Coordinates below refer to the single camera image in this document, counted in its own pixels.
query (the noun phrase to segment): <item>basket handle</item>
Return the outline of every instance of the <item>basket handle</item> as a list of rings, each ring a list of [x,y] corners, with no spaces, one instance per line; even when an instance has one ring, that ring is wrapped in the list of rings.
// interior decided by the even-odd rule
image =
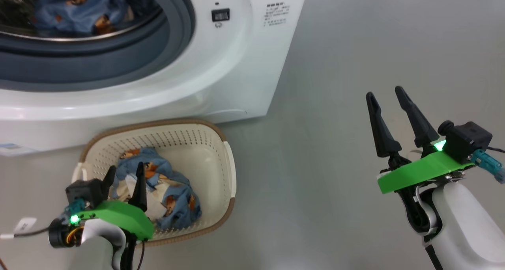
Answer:
[[[72,182],[74,183],[80,178],[80,174],[82,173],[82,180],[88,180],[88,169],[86,169],[88,164],[86,162],[78,162],[77,166],[74,168],[74,173],[72,174]]]
[[[227,161],[230,167],[230,184],[231,184],[231,198],[235,198],[237,193],[237,171],[235,171],[235,160],[233,159],[233,153],[231,152],[230,144],[228,141],[223,142],[226,148],[226,155],[228,155]]]

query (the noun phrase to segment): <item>basket rim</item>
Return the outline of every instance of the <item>basket rim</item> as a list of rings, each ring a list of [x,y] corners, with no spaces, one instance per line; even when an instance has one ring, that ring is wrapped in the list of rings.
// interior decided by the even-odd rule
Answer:
[[[220,139],[223,142],[226,142],[226,137],[224,136],[222,130],[220,130],[219,127],[217,127],[216,125],[214,125],[208,121],[204,121],[204,120],[200,120],[200,119],[166,119],[166,120],[160,120],[160,121],[150,121],[150,122],[146,122],[146,123],[133,124],[133,125],[128,125],[128,126],[124,126],[124,127],[120,127],[120,128],[115,128],[112,130],[107,130],[105,132],[100,133],[99,135],[96,135],[85,146],[85,148],[82,151],[81,156],[79,158],[79,162],[81,162],[81,163],[86,162],[86,157],[87,157],[90,149],[94,146],[94,144],[96,144],[96,142],[98,142],[99,140],[101,140],[105,137],[108,137],[108,136],[111,136],[114,134],[123,133],[123,132],[128,132],[131,130],[138,130],[138,129],[142,129],[142,128],[157,127],[157,126],[176,125],[176,124],[201,124],[201,125],[208,126],[208,127],[212,128],[219,135]],[[159,245],[184,241],[184,240],[195,238],[197,236],[202,236],[202,235],[208,234],[208,233],[218,229],[220,226],[222,226],[226,222],[226,220],[231,215],[231,211],[233,211],[234,205],[235,205],[235,198],[232,197],[232,198],[230,198],[230,202],[228,204],[228,208],[226,209],[225,214],[222,216],[222,218],[220,218],[215,224],[211,225],[210,227],[206,227],[205,229],[196,231],[194,233],[185,234],[182,236],[175,236],[173,238],[147,241],[145,243],[145,245],[147,247],[159,246]]]
[[[150,121],[150,122],[145,122],[145,123],[123,126],[123,127],[115,128],[112,130],[107,130],[105,132],[100,133],[99,135],[96,135],[84,147],[84,150],[81,153],[81,157],[79,157],[79,162],[85,162],[90,149],[94,146],[94,144],[96,144],[96,142],[98,142],[99,140],[101,140],[105,137],[108,137],[108,136],[111,136],[114,134],[132,131],[132,130],[138,130],[138,129],[142,129],[142,128],[165,126],[165,125],[176,125],[176,124],[202,124],[202,125],[208,126],[208,127],[212,128],[219,135],[220,139],[223,142],[226,141],[226,137],[224,136],[222,130],[219,127],[217,127],[216,125],[214,125],[208,121],[205,121],[205,120],[200,120],[200,119],[166,119],[166,120],[160,120],[160,121]]]

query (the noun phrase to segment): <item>white washing machine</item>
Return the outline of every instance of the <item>white washing machine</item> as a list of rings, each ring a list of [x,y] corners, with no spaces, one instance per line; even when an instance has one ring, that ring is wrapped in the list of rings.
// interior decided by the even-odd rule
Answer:
[[[3,31],[0,155],[158,119],[265,115],[303,1],[156,0],[142,26],[101,38]]]

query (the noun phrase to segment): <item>small button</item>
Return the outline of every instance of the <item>small button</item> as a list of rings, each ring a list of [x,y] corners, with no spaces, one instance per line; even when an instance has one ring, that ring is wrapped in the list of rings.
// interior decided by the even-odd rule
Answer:
[[[230,9],[212,10],[212,22],[221,22],[230,19]]]

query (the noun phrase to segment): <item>gray floor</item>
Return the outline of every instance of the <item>gray floor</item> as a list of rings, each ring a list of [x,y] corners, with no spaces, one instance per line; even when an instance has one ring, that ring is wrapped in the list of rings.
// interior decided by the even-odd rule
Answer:
[[[387,161],[375,156],[364,97],[376,93],[410,158],[395,85],[435,128],[473,120],[504,148],[503,1],[306,0],[269,114],[221,125],[238,175],[231,218],[207,236],[148,248],[143,269],[430,269],[398,196],[380,194],[375,175]],[[0,158],[0,232],[62,210],[80,151]],[[503,186],[480,171],[467,177],[505,229]],[[43,236],[0,241],[9,270],[63,270],[73,251]]]

